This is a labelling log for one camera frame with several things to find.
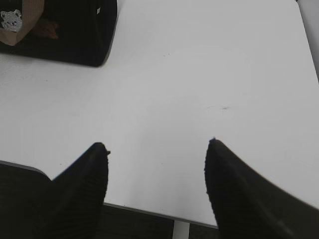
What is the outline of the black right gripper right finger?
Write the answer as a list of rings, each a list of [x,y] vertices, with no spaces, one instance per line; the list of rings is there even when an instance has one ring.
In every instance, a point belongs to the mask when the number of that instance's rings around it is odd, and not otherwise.
[[[277,187],[223,142],[208,144],[204,177],[222,239],[317,239],[319,211]]]

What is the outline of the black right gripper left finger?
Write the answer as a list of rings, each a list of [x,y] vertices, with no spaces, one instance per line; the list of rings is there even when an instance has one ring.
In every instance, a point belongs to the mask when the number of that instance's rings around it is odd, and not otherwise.
[[[50,182],[36,202],[36,239],[95,236],[107,191],[109,154],[96,142]]]

